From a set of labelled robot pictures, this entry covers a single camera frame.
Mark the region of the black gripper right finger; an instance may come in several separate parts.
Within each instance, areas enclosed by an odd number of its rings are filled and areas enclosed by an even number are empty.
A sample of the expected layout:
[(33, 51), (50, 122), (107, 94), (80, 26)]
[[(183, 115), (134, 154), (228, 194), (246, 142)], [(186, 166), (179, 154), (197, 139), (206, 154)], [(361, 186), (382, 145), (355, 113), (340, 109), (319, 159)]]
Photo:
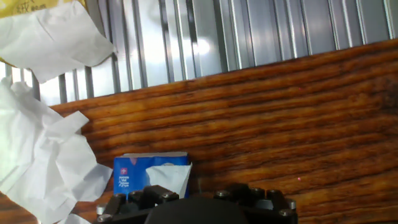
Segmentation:
[(233, 183), (213, 195), (214, 199), (235, 204), (248, 223), (298, 224), (296, 202), (277, 189), (265, 190)]

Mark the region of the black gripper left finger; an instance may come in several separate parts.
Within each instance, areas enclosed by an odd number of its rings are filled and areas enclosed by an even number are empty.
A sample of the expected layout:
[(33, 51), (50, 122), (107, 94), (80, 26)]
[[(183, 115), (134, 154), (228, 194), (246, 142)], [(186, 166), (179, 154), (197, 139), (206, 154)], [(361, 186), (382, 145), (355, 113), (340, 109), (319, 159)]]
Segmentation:
[(144, 223), (146, 216), (156, 205), (179, 199), (179, 194), (159, 185), (146, 186), (143, 190), (128, 194), (114, 194), (103, 207), (102, 214), (97, 213), (94, 223)]

